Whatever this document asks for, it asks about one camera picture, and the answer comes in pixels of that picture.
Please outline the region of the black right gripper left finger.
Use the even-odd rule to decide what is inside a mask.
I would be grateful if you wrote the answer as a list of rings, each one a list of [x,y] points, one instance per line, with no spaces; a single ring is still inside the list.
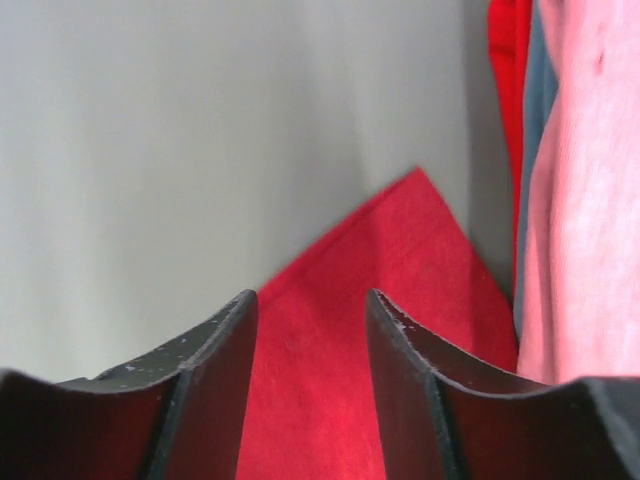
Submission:
[[[257,334],[257,296],[96,378],[1,372],[5,479],[232,479]]]

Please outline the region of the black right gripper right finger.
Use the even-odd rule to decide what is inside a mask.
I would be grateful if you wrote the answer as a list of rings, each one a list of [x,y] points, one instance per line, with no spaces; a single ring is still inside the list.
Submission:
[[[639,381],[547,386],[419,325],[382,292],[366,334],[390,479],[635,479]]]

